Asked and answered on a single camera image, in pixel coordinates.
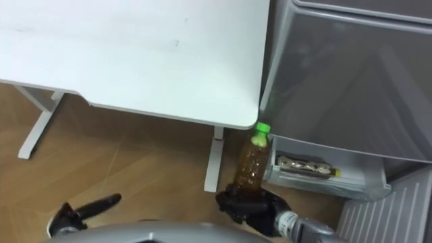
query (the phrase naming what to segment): plastic bottle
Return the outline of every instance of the plastic bottle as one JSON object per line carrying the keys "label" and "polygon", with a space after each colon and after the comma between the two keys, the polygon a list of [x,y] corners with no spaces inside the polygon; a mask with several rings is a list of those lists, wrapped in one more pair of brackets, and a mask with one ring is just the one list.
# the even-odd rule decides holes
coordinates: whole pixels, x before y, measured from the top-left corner
{"label": "plastic bottle", "polygon": [[270,151],[269,132],[269,125],[258,123],[254,135],[245,142],[233,182],[237,194],[251,197],[261,192]]}

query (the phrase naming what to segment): gray refrigerator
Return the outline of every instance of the gray refrigerator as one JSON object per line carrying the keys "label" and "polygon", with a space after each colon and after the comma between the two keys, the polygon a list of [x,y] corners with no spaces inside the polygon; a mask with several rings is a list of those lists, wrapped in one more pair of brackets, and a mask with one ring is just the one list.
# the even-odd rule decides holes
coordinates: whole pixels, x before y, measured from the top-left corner
{"label": "gray refrigerator", "polygon": [[[379,200],[391,192],[384,159],[432,162],[432,2],[273,2],[261,117],[272,126],[266,179]],[[286,173],[282,154],[341,170],[320,180]]]}

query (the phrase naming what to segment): green bottle cap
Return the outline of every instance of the green bottle cap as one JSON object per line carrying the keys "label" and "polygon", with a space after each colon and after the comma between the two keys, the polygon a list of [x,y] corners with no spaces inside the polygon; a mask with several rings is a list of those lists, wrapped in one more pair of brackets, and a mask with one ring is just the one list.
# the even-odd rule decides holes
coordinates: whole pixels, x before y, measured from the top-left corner
{"label": "green bottle cap", "polygon": [[258,131],[260,131],[260,132],[264,132],[264,133],[266,133],[266,134],[268,134],[268,133],[270,132],[270,126],[267,125],[267,124],[265,124],[265,123],[263,123],[263,122],[259,122],[259,123],[256,125],[256,129],[257,129]]}

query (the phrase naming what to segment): brown liquid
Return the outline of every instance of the brown liquid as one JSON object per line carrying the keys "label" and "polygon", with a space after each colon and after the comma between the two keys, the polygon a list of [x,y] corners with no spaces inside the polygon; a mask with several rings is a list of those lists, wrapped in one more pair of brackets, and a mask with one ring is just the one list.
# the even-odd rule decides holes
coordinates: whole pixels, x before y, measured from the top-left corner
{"label": "brown liquid", "polygon": [[269,142],[266,147],[254,145],[250,139],[243,146],[234,177],[234,190],[242,196],[257,196],[261,193],[267,160]]}

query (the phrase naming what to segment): refrigerator door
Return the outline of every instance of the refrigerator door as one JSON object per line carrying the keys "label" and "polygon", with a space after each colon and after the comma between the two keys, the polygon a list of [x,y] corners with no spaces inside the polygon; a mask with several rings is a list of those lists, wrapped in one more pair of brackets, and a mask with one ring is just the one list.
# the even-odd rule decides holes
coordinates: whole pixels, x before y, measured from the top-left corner
{"label": "refrigerator door", "polygon": [[272,133],[432,161],[432,28],[287,11],[261,102]]}
{"label": "refrigerator door", "polygon": [[302,7],[314,7],[395,20],[432,24],[432,1],[428,0],[293,0]]}

